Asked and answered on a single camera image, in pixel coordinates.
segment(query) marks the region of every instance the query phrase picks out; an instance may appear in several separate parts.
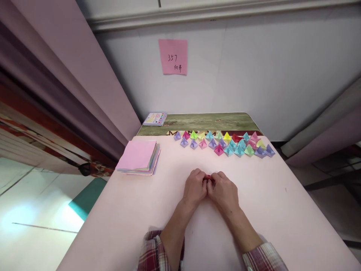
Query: white floor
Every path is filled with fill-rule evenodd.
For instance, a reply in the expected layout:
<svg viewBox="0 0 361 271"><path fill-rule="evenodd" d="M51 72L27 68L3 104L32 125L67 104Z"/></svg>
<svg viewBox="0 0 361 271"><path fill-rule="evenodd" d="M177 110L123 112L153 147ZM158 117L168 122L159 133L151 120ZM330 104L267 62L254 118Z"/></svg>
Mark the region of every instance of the white floor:
<svg viewBox="0 0 361 271"><path fill-rule="evenodd" d="M83 225L68 203L94 177L29 169L0 158L0 187L22 177L0 196L1 271L55 271Z"/></svg>

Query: table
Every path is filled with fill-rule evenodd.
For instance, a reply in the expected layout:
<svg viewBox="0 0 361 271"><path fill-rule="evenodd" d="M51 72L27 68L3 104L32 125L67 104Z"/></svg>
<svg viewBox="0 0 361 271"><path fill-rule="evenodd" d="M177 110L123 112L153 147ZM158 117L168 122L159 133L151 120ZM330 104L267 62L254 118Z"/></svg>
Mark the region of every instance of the table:
<svg viewBox="0 0 361 271"><path fill-rule="evenodd" d="M265 144L269 140L262 136ZM273 158L218 157L210 148L183 149L171 136L151 177L115 172L58 271L133 270L142 237L162 229L196 167L222 170L238 187L240 206L255 230L272 242L289 270L360 270L361 265L279 154ZM185 270L241 270L240 256L219 212L205 199L185 234Z"/></svg>

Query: wall molding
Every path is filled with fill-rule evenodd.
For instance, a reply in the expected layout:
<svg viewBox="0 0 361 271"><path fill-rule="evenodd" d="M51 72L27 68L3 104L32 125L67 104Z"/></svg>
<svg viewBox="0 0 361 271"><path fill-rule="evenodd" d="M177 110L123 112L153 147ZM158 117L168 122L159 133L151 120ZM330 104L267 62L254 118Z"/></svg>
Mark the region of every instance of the wall molding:
<svg viewBox="0 0 361 271"><path fill-rule="evenodd" d="M361 3L360 0L239 0L157 8L146 12L92 17L87 21L93 32L123 30L159 24L216 20L272 12L294 11Z"/></svg>

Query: red paper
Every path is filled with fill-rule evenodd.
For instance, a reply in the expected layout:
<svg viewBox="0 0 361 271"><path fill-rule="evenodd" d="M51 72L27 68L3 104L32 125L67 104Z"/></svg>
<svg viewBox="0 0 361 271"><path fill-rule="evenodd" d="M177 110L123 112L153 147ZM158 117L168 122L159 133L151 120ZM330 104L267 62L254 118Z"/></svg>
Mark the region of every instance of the red paper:
<svg viewBox="0 0 361 271"><path fill-rule="evenodd" d="M187 40L158 40L163 74L187 74Z"/></svg>

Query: green mat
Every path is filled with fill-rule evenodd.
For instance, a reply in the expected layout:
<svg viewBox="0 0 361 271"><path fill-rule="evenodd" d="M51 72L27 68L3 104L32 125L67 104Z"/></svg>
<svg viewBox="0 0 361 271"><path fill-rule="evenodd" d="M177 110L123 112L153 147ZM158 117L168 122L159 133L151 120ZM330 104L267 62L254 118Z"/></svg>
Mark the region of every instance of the green mat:
<svg viewBox="0 0 361 271"><path fill-rule="evenodd" d="M102 178L95 178L69 203L70 208L85 221L105 185Z"/></svg>

